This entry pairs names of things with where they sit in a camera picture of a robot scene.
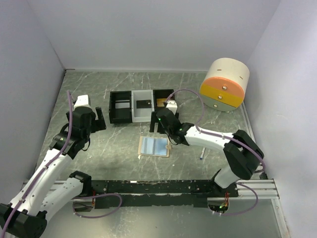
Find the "beige leather card holder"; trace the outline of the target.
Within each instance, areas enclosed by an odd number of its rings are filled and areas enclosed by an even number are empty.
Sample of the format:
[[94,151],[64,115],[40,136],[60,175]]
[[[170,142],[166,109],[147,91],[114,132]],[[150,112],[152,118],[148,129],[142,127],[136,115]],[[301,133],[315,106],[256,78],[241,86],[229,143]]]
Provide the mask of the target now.
[[140,156],[156,156],[156,157],[169,157],[169,152],[171,150],[170,142],[167,138],[162,137],[151,137],[155,139],[155,151],[152,155],[142,154],[141,153],[141,145],[143,137],[141,136],[139,140],[139,147],[138,147],[138,155]]

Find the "silver magstripe card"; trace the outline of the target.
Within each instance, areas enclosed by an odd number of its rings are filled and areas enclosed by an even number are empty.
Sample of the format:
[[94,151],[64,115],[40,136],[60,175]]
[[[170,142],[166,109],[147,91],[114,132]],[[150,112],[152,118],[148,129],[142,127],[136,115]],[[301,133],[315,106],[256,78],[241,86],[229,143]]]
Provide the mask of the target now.
[[143,137],[141,145],[141,153],[152,155],[155,151],[155,139],[151,137]]

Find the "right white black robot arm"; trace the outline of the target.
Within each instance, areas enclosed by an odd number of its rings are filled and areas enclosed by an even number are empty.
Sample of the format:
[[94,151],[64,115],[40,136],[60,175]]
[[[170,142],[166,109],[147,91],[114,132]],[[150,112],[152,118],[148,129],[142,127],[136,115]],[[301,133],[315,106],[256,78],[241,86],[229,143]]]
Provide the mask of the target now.
[[259,165],[264,165],[264,153],[255,141],[243,130],[235,133],[220,133],[203,129],[195,124],[181,123],[178,113],[164,108],[151,115],[150,132],[158,124],[158,133],[166,134],[174,145],[201,146],[222,152],[228,165],[220,169],[211,179],[211,194],[221,197],[236,181],[249,180],[260,173]]

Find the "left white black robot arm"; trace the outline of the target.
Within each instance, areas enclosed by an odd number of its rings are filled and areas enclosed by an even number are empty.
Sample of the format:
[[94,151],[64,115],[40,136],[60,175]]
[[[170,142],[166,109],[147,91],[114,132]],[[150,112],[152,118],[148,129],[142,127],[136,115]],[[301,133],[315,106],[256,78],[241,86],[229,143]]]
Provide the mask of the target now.
[[100,107],[77,106],[67,112],[68,123],[52,140],[49,149],[22,190],[8,203],[0,205],[1,237],[39,238],[49,220],[72,198],[91,195],[91,176],[73,172],[54,192],[51,187],[79,151],[90,142],[90,135],[106,129]]

